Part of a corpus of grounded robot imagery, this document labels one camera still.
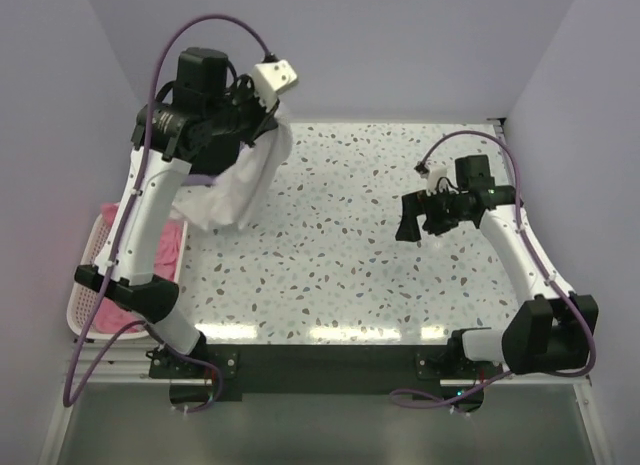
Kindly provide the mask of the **white t shirt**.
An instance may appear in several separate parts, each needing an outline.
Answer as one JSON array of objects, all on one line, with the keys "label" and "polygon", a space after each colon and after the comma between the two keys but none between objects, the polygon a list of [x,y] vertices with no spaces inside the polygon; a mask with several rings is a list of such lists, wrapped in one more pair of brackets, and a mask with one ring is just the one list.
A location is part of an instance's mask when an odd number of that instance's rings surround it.
[{"label": "white t shirt", "polygon": [[266,199],[278,168],[293,147],[293,132],[285,109],[275,113],[276,127],[240,152],[237,162],[211,186],[184,186],[176,194],[170,211],[203,231],[219,227],[246,228]]}]

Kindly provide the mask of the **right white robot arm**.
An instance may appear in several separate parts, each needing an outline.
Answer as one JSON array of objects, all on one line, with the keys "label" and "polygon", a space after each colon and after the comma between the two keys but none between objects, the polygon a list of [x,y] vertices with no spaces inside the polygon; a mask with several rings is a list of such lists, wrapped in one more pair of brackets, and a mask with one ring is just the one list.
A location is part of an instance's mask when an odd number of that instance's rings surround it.
[{"label": "right white robot arm", "polygon": [[424,233],[443,235],[463,222],[473,224],[496,252],[519,308],[507,327],[456,330],[445,364],[459,378],[481,362],[497,362],[517,375],[586,372],[599,314],[590,295],[580,295],[557,272],[526,221],[511,185],[499,185],[485,155],[455,162],[456,181],[444,167],[417,167],[425,188],[401,198],[395,238],[418,242]]}]

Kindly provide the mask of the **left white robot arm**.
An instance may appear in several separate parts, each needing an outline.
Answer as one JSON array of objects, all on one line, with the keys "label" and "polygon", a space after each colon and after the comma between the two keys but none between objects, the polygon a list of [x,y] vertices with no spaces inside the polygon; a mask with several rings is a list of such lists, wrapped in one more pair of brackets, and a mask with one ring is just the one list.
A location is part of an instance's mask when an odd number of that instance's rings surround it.
[{"label": "left white robot arm", "polygon": [[154,270],[157,247],[179,190],[209,178],[205,204],[178,211],[192,224],[246,226],[291,148],[278,120],[280,97],[298,75],[286,60],[265,56],[239,75],[218,50],[191,47],[174,80],[152,86],[136,118],[130,169],[115,220],[95,260],[74,280],[146,321],[174,349],[185,377],[207,365],[204,335],[177,308],[179,288]]}]

